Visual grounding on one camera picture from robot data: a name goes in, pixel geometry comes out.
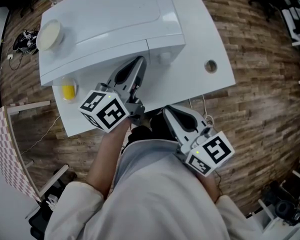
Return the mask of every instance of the white bowl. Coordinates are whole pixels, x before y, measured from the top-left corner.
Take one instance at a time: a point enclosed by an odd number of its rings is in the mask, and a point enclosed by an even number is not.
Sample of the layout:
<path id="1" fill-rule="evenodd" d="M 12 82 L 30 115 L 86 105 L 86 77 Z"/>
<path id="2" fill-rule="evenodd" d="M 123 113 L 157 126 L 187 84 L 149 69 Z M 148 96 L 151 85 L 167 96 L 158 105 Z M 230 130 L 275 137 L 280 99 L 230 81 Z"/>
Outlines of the white bowl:
<path id="1" fill-rule="evenodd" d="M 64 37 L 63 27 L 57 19 L 49 20 L 40 29 L 36 37 L 36 47 L 39 51 L 47 51 L 58 46 Z"/>

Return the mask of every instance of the parquet floor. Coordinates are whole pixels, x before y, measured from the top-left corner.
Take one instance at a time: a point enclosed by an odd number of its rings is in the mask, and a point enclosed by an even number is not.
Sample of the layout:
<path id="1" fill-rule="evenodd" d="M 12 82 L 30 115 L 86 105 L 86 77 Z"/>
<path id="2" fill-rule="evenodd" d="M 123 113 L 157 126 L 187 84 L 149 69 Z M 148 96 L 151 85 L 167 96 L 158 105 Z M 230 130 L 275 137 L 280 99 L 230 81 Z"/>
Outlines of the parquet floor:
<path id="1" fill-rule="evenodd" d="M 248 213 L 256 207 L 262 187 L 272 180 L 282 180 L 300 157 L 300 53 L 291 46 L 279 14 L 268 23 L 262 8 L 248 5 L 248 0 L 203 1 L 222 37 L 236 80 L 235 86 L 205 95 L 215 128 L 225 132 L 236 151 L 218 170 L 220 187 Z M 18 11 L 13 12 L 5 41 L 23 29 L 36 28 L 49 7 L 49 1 L 38 0 L 34 12 L 27 12 L 23 18 Z M 38 55 L 25 55 L 20 68 L 11 71 L 6 60 L 11 43 L 4 43 L 2 50 L 2 104 L 52 101 L 51 106 L 13 117 L 16 139 L 24 151 L 41 138 L 59 113 L 52 88 L 40 85 Z M 19 56 L 15 55 L 13 67 Z M 201 97 L 191 101 L 193 108 L 203 113 Z M 83 180 L 102 135 L 93 130 L 68 138 L 59 119 L 46 138 L 23 155 L 26 161 L 35 161 L 29 169 L 34 182 L 42 186 L 63 164 L 69 164 Z"/>

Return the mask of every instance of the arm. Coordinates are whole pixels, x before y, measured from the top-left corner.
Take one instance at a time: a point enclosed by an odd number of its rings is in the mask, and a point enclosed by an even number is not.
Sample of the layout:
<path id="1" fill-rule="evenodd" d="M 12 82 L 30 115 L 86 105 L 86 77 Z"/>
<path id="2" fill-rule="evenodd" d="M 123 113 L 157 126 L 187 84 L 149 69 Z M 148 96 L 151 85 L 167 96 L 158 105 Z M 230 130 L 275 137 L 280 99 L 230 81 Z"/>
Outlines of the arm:
<path id="1" fill-rule="evenodd" d="M 70 182 L 45 230 L 44 239 L 77 239 L 108 196 L 130 120 L 126 119 L 101 141 L 86 182 Z"/>
<path id="2" fill-rule="evenodd" d="M 100 191 L 105 198 L 109 194 L 120 150 L 130 124 L 131 122 L 127 118 L 111 132 L 103 136 L 98 154 L 86 178 L 86 183 Z"/>
<path id="3" fill-rule="evenodd" d="M 219 210 L 231 239 L 253 240 L 259 237 L 258 233 L 251 225 L 248 224 L 246 217 L 242 214 L 230 197 L 220 194 L 220 190 L 216 184 L 213 174 L 210 174 L 208 177 L 197 174 L 196 177 Z"/>

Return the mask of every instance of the white sleeve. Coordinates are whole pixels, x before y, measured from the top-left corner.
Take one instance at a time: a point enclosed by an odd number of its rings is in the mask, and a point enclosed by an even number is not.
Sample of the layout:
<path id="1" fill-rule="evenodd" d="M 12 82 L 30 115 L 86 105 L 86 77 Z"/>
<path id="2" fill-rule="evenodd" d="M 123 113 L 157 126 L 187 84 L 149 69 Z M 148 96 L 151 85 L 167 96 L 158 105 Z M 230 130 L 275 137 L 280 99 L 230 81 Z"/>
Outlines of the white sleeve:
<path id="1" fill-rule="evenodd" d="M 226 229 L 232 240 L 254 240 L 258 238 L 258 233 L 248 224 L 246 217 L 227 195 L 222 195 L 216 202 Z"/>
<path id="2" fill-rule="evenodd" d="M 71 182 L 64 189 L 44 233 L 45 240 L 75 240 L 101 208 L 103 195 L 92 186 Z"/>

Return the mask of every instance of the person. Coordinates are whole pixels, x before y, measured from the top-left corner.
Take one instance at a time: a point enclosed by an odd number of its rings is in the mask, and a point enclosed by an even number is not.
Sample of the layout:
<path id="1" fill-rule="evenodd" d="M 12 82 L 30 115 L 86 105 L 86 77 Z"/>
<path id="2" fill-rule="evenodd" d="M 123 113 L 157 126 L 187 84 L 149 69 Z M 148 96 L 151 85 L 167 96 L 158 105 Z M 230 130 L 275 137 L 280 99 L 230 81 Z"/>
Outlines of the person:
<path id="1" fill-rule="evenodd" d="M 256 232 L 215 178 L 194 175 L 174 155 L 178 143 L 163 116 L 128 137 L 125 119 L 106 133 L 86 182 L 71 182 L 45 240 L 243 240 Z M 111 185 L 113 192 L 109 195 Z"/>

